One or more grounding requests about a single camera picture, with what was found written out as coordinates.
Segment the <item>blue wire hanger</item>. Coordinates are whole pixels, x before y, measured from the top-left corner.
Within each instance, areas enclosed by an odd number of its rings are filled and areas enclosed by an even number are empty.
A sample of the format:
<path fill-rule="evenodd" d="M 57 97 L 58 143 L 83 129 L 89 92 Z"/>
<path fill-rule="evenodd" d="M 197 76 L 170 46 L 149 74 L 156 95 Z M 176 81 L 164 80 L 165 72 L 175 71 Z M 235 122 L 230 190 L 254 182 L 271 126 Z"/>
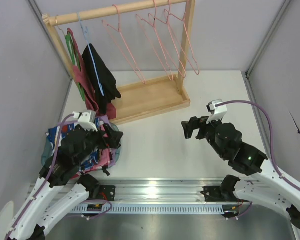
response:
<path fill-rule="evenodd" d="M 98 87 L 99 87 L 100 93 L 104 97 L 105 96 L 104 89 L 103 89 L 103 86 L 102 86 L 102 84 L 100 82 L 97 65 L 96 65 L 95 58 L 93 56 L 92 49 L 91 49 L 91 46 L 90 46 L 89 29 L 88 29 L 87 26 L 83 26 L 79 12 L 77 12 L 77 17 L 78 17 L 78 21 L 79 21 L 79 24 L 80 24 L 80 27 L 81 27 L 84 39 L 85 39 L 85 41 L 87 43 L 87 47 L 88 47 L 89 54 L 90 54 L 90 57 L 91 57 L 91 60 L 92 60 L 92 64 L 93 64 L 93 68 L 94 68 L 94 72 L 95 72 L 95 76 L 96 76 L 96 79 L 97 79 L 97 83 L 98 83 Z"/>

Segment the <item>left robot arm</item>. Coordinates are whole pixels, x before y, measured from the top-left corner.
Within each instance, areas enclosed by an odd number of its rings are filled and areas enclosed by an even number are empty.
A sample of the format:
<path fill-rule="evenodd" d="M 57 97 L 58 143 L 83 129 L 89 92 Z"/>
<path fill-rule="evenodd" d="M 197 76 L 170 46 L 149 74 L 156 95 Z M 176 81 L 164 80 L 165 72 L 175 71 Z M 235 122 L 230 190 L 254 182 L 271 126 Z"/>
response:
<path fill-rule="evenodd" d="M 43 240 L 48 231 L 77 205 L 86 200 L 106 203 L 107 200 L 101 198 L 99 181 L 84 173 L 62 199 L 49 207 L 94 151 L 119 149 L 123 135 L 106 123 L 93 129 L 78 124 L 69 131 L 39 172 L 31 194 L 11 221 L 5 239 Z"/>

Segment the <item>black trousers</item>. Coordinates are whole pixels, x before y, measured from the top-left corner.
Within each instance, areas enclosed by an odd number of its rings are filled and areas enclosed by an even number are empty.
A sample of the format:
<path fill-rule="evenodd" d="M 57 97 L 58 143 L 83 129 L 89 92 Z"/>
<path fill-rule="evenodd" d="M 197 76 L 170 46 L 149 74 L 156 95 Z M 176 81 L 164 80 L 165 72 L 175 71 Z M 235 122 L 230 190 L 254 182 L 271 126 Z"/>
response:
<path fill-rule="evenodd" d="M 96 51 L 96 49 L 91 43 L 90 43 L 90 47 L 96 63 L 99 80 L 103 87 L 104 96 L 102 96 L 99 89 L 98 81 L 96 78 L 96 74 L 94 71 L 94 66 L 92 63 L 88 46 L 84 49 L 84 52 L 82 54 L 82 59 L 85 64 L 87 76 L 94 89 L 94 96 L 96 99 L 96 103 L 98 104 L 99 113 L 101 115 L 106 115 L 108 104 L 110 104 L 111 101 L 115 100 L 116 98 L 120 99 L 122 96 L 117 89 L 117 81 L 114 75 L 107 68 L 106 64 L 104 63 L 104 61 L 102 60 L 102 58 L 100 57 L 100 55 L 98 54 L 98 52 Z"/>

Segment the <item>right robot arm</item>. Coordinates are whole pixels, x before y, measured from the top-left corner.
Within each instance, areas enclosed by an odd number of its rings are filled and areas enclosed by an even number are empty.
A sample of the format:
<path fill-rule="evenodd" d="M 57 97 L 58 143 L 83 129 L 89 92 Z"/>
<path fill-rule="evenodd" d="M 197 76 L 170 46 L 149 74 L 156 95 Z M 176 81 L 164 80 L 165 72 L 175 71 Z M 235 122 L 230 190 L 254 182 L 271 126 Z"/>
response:
<path fill-rule="evenodd" d="M 282 213 L 300 230 L 300 182 L 275 169 L 271 159 L 256 147 L 243 142 L 242 133 L 232 123 L 208 122 L 208 117 L 192 117 L 181 123 L 184 136 L 190 139 L 198 130 L 197 140 L 207 140 L 217 155 L 236 172 L 260 181 L 262 190 L 238 177 L 227 175 L 221 184 L 225 199 L 237 198 Z"/>

